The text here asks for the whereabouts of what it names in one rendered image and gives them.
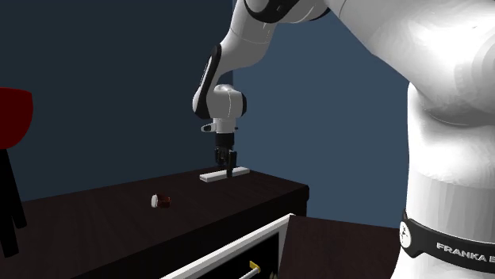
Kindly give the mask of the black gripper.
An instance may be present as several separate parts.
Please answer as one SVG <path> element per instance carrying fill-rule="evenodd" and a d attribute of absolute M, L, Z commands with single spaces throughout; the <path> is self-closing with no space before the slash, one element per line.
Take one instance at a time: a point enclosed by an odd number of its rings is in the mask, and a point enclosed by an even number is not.
<path fill-rule="evenodd" d="M 227 178 L 233 176 L 233 170 L 236 168 L 237 152 L 232 151 L 235 144 L 235 134 L 216 133 L 215 134 L 215 162 L 218 166 L 227 164 Z"/>

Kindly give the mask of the flat white bar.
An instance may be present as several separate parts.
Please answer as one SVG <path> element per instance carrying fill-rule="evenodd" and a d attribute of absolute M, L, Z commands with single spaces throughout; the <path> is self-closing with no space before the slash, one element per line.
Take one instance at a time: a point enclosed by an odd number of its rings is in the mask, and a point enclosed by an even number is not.
<path fill-rule="evenodd" d="M 248 169 L 247 167 L 243 166 L 238 166 L 232 169 L 232 175 L 231 178 L 237 177 L 243 174 L 248 174 L 251 170 Z M 209 183 L 209 182 L 215 182 L 215 181 L 220 181 L 223 179 L 228 178 L 228 173 L 227 170 L 218 170 L 214 172 L 210 172 L 207 174 L 200 174 L 199 179 L 203 182 Z"/>

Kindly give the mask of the small red bottle white cap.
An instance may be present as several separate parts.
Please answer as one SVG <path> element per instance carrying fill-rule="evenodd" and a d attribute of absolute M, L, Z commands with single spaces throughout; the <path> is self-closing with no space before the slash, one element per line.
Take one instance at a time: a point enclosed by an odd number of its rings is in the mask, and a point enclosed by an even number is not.
<path fill-rule="evenodd" d="M 151 206 L 153 208 L 169 208 L 171 206 L 171 198 L 163 194 L 153 194 L 151 198 Z"/>

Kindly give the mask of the white tool with yellow end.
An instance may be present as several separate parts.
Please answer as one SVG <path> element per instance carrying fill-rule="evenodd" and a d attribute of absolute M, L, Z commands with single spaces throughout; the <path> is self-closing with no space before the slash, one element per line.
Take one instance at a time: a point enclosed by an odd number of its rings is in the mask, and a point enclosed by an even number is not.
<path fill-rule="evenodd" d="M 260 267 L 257 264 L 255 264 L 253 261 L 249 262 L 249 267 L 251 270 L 245 273 L 239 279 L 252 279 L 255 275 L 259 274 L 261 271 Z"/>

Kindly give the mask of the dark wooden desk with drawer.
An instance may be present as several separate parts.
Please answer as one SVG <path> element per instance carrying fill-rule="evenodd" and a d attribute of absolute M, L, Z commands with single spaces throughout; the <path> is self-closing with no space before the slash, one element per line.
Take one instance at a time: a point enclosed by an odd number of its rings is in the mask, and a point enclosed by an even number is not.
<path fill-rule="evenodd" d="M 279 279 L 390 279 L 394 228 L 309 218 L 307 185 L 252 171 L 202 182 L 198 171 L 26 201 L 19 252 L 0 279 L 160 279 L 290 215 Z M 171 198 L 153 208 L 153 194 Z"/>

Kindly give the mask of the red chair black legs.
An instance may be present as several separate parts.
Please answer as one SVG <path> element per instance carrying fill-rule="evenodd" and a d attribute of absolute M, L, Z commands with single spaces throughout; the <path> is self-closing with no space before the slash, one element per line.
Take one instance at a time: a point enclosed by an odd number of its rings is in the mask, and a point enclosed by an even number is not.
<path fill-rule="evenodd" d="M 8 150 L 23 139 L 32 118 L 30 92 L 0 87 L 0 247 L 6 258 L 19 252 L 15 230 L 27 226 Z"/>

